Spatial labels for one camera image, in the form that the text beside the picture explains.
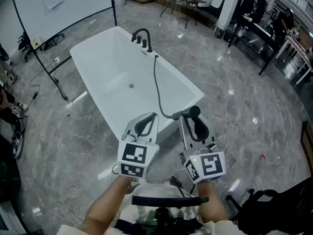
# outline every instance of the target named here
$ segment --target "faucet handle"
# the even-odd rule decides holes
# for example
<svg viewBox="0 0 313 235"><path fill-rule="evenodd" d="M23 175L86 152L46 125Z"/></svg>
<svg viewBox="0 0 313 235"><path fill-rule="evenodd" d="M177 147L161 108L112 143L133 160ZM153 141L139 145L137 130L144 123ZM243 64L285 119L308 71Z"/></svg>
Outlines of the faucet handle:
<svg viewBox="0 0 313 235"><path fill-rule="evenodd" d="M147 39L142 40L142 47L143 48L147 47Z"/></svg>
<svg viewBox="0 0 313 235"><path fill-rule="evenodd" d="M141 36L137 36L137 44L141 43Z"/></svg>

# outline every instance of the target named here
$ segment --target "table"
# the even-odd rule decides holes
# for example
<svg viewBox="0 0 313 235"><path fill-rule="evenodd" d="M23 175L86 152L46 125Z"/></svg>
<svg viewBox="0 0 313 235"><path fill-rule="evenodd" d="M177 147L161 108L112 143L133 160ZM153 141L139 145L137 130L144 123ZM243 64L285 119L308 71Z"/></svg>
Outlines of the table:
<svg viewBox="0 0 313 235"><path fill-rule="evenodd" d="M259 53L257 50L255 50L254 48L252 48L252 46L250 45L250 41L246 41L245 39L243 39L242 37L239 37L237 35L239 29L241 27L248 27L249 30L251 30L253 33L255 33L259 38L261 38L269 47L272 48L272 54L270 56L267 55L261 55L261 53ZM268 64L270 63L270 61L274 58L275 54L277 53L277 51L279 50L279 45L271 38L270 34L268 32L266 32L264 29L262 29L259 25L257 25L256 23L250 22L249 20L245 19L243 16L239 17L237 20L237 27L230 39L230 42L228 44L228 47L231 47L234 39L236 39L235 44L237 44L237 42L239 40L241 40L244 44L246 44L251 50L253 50L256 54L258 54L259 57L261 57L264 61L265 64L263 66L263 68L261 69L259 75L262 74L262 72L266 69L266 67L268 66Z"/></svg>
<svg viewBox="0 0 313 235"><path fill-rule="evenodd" d="M312 65L303 47L301 47L300 44L291 36L286 37L286 41L284 42L283 46L280 48L279 52L277 53L276 59L278 59L278 57L283 53L284 49L287 47L288 44L290 44L295 49L295 51L298 52L298 54L304 61L304 64L297 71L297 74L305 67L305 65L309 67L308 70L303 74L303 76L300 77L300 79L296 82L296 85L298 85L306 77L306 75L312 71Z"/></svg>
<svg viewBox="0 0 313 235"><path fill-rule="evenodd" d="M190 21L190 16L187 12L188 9L191 9L191 10L194 10L194 11L198 11L198 3L205 3L205 1L203 0L183 0L186 2L186 22L185 22L185 28L187 28L187 25ZM165 10L170 7L171 10L172 10L172 13L174 11L174 7L175 7L175 4L176 4L176 0L164 0L164 4L163 4L163 7L162 7L162 10L161 10L161 15L160 17L163 15L163 13L165 12Z"/></svg>

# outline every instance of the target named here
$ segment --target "wooden step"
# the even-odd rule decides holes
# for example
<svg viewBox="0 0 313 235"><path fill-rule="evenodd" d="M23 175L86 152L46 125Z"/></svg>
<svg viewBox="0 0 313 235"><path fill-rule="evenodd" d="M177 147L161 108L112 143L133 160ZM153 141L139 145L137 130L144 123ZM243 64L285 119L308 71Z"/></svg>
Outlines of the wooden step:
<svg viewBox="0 0 313 235"><path fill-rule="evenodd" d="M153 0L131 0L131 1L138 2L138 3L140 3L140 4L153 2Z"/></svg>

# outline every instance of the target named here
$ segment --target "whiteboard stand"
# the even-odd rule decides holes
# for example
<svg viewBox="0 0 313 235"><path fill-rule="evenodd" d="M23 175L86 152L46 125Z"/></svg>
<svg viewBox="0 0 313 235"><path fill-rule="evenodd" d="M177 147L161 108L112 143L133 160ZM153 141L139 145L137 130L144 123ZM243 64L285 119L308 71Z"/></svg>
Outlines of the whiteboard stand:
<svg viewBox="0 0 313 235"><path fill-rule="evenodd" d="M112 3L112 9L113 9L114 23L115 23L115 26L117 26L114 0L111 0L111 3ZM26 30L25 30L25 27L24 27L24 25L23 25L23 23L22 23L22 21L21 21L21 17L20 17L20 15L19 15L19 12L18 12L18 10L17 10L15 0L13 0L13 4L14 4L14 8L15 8L16 14L18 15L20 24L21 24L21 26L22 26L22 28L23 28L23 31L24 31L24 33L27 35L27 39L29 39L28 34L27 34ZM45 70L45 72L47 73L47 75L49 76L49 78L52 80L52 82L53 82L53 83L55 84L55 86L58 88L58 90L59 90L59 92L60 92L62 98L63 98L65 101L68 101L68 97L65 96L65 94L63 93L63 91L62 91L61 88L60 88L59 80L56 79L55 77L52 77L51 74L52 74L54 71L56 71L62 64L64 64L64 63L65 63L66 61L68 61L69 59L71 59L72 56L67 57L65 60L63 60L62 62L60 62L55 68L53 68L51 71L48 71L48 70L46 69L46 67L44 66L44 64L42 63L42 61L40 60L40 58L39 58L39 56L37 55L37 52L36 52L36 51L37 51L38 49L40 49L43 45L45 45L46 43L52 41L52 40L53 40L55 37L57 37L58 35L62 35L62 34L60 34L60 33L55 34L54 36L52 36L51 38L49 38L47 41L43 42L43 43L42 43L38 48L36 48L36 49L34 49L33 46L30 44L30 40L29 40L29 44L30 44L30 46L31 46L31 51L34 53L35 57L37 58L38 62L39 62L40 65L43 67L43 69Z"/></svg>

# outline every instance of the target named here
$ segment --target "faucet spout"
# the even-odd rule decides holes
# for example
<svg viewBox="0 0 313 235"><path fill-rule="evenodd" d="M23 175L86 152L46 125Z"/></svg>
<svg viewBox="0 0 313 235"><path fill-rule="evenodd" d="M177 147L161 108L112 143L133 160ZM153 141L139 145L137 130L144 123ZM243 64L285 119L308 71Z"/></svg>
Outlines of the faucet spout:
<svg viewBox="0 0 313 235"><path fill-rule="evenodd" d="M132 36L132 42L136 40L136 36L139 32L141 31L145 31L147 33L147 38L148 38L148 52L152 52L152 48L151 48L151 39L150 39L150 33L147 29L145 28L140 28L138 30L136 30L134 33L133 33L133 36Z"/></svg>

